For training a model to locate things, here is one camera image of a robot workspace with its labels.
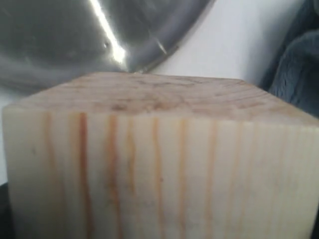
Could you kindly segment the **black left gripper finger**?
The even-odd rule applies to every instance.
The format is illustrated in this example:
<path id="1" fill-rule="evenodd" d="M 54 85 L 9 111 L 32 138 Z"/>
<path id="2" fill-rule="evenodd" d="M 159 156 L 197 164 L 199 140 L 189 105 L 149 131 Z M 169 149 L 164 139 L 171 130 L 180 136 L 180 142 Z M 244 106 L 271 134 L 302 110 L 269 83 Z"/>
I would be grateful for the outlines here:
<path id="1" fill-rule="evenodd" d="M 8 184 L 0 186 L 0 239 L 14 239 L 14 226 L 9 204 Z"/>

